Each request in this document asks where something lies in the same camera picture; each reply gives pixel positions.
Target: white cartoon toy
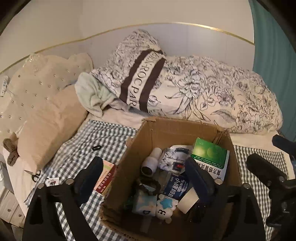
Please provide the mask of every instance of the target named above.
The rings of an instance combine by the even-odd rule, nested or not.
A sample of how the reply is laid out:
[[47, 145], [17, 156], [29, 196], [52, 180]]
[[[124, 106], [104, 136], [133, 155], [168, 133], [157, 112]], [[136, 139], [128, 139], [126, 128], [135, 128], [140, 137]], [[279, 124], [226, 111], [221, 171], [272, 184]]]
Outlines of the white cartoon toy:
[[178, 201], [176, 199], [159, 194], [159, 200], [156, 202], [156, 217], [165, 220], [166, 223], [171, 223], [171, 216], [176, 209]]

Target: gold strip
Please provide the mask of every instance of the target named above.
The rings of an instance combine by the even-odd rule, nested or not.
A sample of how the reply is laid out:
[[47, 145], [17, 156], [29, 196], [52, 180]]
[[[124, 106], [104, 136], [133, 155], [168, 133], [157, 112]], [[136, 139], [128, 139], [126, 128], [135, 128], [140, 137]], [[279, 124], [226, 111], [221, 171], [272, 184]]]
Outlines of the gold strip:
[[[130, 27], [136, 27], [136, 26], [144, 26], [144, 25], [150, 25], [150, 24], [183, 24], [183, 25], [191, 25], [191, 26], [197, 26], [197, 27], [201, 27], [201, 28], [208, 28], [208, 29], [211, 29], [211, 30], [215, 30], [215, 31], [218, 31], [218, 32], [221, 32], [221, 33], [224, 33], [224, 34], [227, 34], [227, 35], [231, 35], [235, 38], [238, 38], [240, 40], [243, 40], [249, 44], [252, 44], [252, 45], [255, 45], [255, 43], [243, 38], [243, 37], [240, 37], [236, 34], [233, 34], [233, 33], [230, 33], [230, 32], [227, 32], [227, 31], [224, 31], [222, 29], [219, 29], [219, 28], [214, 28], [214, 27], [210, 27], [210, 26], [206, 26], [206, 25], [202, 25], [202, 24], [197, 24], [197, 23], [183, 23], [183, 22], [170, 22], [170, 23], [142, 23], [142, 24], [133, 24], [133, 25], [128, 25], [128, 26], [123, 26], [123, 27], [118, 27], [118, 28], [114, 28], [114, 29], [110, 29], [110, 30], [107, 30], [107, 31], [104, 31], [104, 32], [101, 32], [101, 33], [98, 33], [98, 34], [94, 34], [92, 36], [89, 36], [87, 38], [84, 38], [84, 39], [77, 39], [77, 40], [72, 40], [72, 41], [68, 41], [68, 42], [65, 42], [65, 43], [61, 43], [61, 44], [56, 44], [56, 45], [53, 45], [53, 46], [50, 46], [50, 47], [47, 47], [47, 48], [44, 48], [44, 49], [41, 49], [41, 50], [38, 50], [36, 51], [35, 53], [40, 53], [40, 52], [43, 52], [45, 50], [48, 50], [48, 49], [51, 49], [51, 48], [54, 48], [54, 47], [57, 47], [57, 46], [61, 46], [61, 45], [65, 45], [65, 44], [70, 44], [70, 43], [75, 43], [75, 42], [81, 42], [81, 41], [84, 41], [84, 40], [87, 40], [87, 39], [90, 39], [92, 37], [95, 37], [95, 36], [98, 36], [98, 35], [101, 35], [101, 34], [105, 34], [105, 33], [108, 33], [108, 32], [111, 32], [111, 31], [114, 31], [114, 30], [118, 30], [118, 29], [123, 29], [123, 28], [130, 28]], [[24, 59], [26, 59], [27, 57], [29, 57], [29, 55], [21, 58], [20, 60], [16, 61], [15, 63], [9, 65], [6, 69], [4, 69], [3, 71], [0, 72], [0, 75], [3, 74], [6, 70], [8, 70], [9, 68], [11, 68], [12, 66], [18, 64], [19, 62], [23, 61]]]

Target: white bed sheet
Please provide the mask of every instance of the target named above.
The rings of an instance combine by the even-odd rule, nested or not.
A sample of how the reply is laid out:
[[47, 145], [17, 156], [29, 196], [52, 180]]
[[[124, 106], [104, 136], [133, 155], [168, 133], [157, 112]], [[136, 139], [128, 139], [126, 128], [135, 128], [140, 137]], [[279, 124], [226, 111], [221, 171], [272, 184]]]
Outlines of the white bed sheet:
[[[79, 130], [83, 128], [88, 120], [104, 121], [139, 129], [142, 124], [142, 119], [147, 116], [147, 114], [138, 111], [124, 112], [123, 110], [108, 109], [103, 112], [102, 118], [96, 117], [89, 113], [85, 121], [80, 126]], [[270, 132], [266, 135], [230, 134], [230, 137], [234, 145], [280, 152], [281, 150], [274, 147], [271, 142], [271, 139], [275, 134], [277, 134], [276, 131]], [[3, 156], [5, 157], [5, 160], [7, 160], [8, 155], [8, 151], [3, 149]], [[284, 157], [288, 168], [289, 178], [294, 179], [295, 175], [289, 155], [287, 153], [284, 153]], [[26, 200], [30, 191], [33, 189], [35, 183], [32, 181], [31, 175], [23, 171], [24, 162], [22, 162], [21, 158], [18, 158], [16, 163], [12, 167], [7, 165], [7, 169], [12, 187], [15, 192], [15, 197], [19, 202], [23, 213], [26, 215], [28, 208], [25, 205], [24, 201]]]

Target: gingham cloth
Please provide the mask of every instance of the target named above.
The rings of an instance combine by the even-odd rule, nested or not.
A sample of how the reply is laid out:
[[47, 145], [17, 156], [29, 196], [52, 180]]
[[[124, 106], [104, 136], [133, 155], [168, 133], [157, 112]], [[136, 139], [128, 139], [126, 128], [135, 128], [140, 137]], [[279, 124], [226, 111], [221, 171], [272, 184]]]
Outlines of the gingham cloth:
[[[48, 177], [59, 177], [60, 183], [63, 183], [68, 178], [75, 177], [80, 170], [89, 165], [95, 156], [100, 156], [107, 161], [117, 164], [126, 149], [126, 139], [128, 137], [133, 137], [135, 133], [136, 130], [129, 127], [95, 120], [88, 121], [79, 133], [59, 148], [53, 160], [42, 170], [35, 187], [39, 183], [44, 182]], [[102, 148], [98, 151], [92, 151], [92, 147], [96, 145], [101, 145]], [[259, 203], [265, 225], [271, 206], [271, 201], [268, 197], [268, 188], [248, 171], [246, 167], [246, 160], [250, 154], [256, 152], [288, 175], [284, 155], [282, 153], [246, 148], [236, 145], [234, 146], [234, 150], [239, 163], [242, 182], [246, 182], [251, 185]], [[35, 189], [36, 188], [30, 192], [27, 200], [25, 201], [27, 205], [29, 205]], [[124, 238], [122, 238], [119, 234], [100, 224], [99, 207], [103, 200], [104, 198], [102, 195], [93, 191], [88, 202], [82, 204], [81, 206], [83, 215], [98, 240], [124, 240]], [[61, 203], [57, 203], [56, 207], [66, 239], [74, 240]], [[265, 225], [265, 229], [266, 240], [269, 241], [273, 228]]]
[[249, 155], [253, 153], [257, 153], [267, 161], [271, 162], [275, 165], [278, 169], [280, 169], [283, 173], [288, 175], [287, 165], [282, 152], [271, 152], [261, 149], [255, 148], [246, 148], [241, 146], [234, 145], [234, 151], [237, 157], [237, 162], [239, 164], [240, 175], [242, 179], [242, 183], [249, 183], [254, 191], [256, 196], [263, 222], [265, 227], [266, 233], [266, 240], [269, 241], [273, 232], [274, 228], [268, 227], [266, 225], [266, 219], [270, 214], [270, 207], [271, 207], [271, 199], [268, 197], [268, 188], [259, 181], [259, 179], [252, 174], [246, 165], [246, 161]]
[[[63, 183], [68, 178], [74, 178], [80, 170], [86, 168], [95, 156], [117, 165], [125, 152], [127, 138], [133, 137], [135, 133], [136, 130], [133, 128], [89, 120], [79, 133], [59, 148], [53, 160], [42, 170], [35, 188], [25, 201], [26, 205], [29, 205], [36, 186], [45, 182], [46, 178], [59, 177], [60, 183]], [[92, 151], [92, 147], [97, 145], [101, 145], [102, 148]], [[103, 200], [101, 194], [93, 191], [88, 202], [81, 205], [80, 209], [89, 226], [98, 240], [126, 240], [100, 224], [99, 208]], [[62, 204], [57, 203], [56, 207], [66, 239], [74, 240]]]

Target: white drawer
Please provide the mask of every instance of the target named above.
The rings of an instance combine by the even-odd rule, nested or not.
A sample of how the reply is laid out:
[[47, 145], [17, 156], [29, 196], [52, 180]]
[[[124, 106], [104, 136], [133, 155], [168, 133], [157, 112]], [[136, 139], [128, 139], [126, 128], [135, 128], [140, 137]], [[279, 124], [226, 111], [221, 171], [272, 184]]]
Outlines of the white drawer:
[[12, 218], [10, 220], [10, 223], [17, 227], [22, 227], [22, 221], [25, 218], [25, 215], [22, 213], [22, 209], [20, 206], [17, 207], [14, 214], [12, 215]]
[[9, 223], [18, 205], [15, 196], [8, 192], [5, 199], [0, 203], [0, 218]]

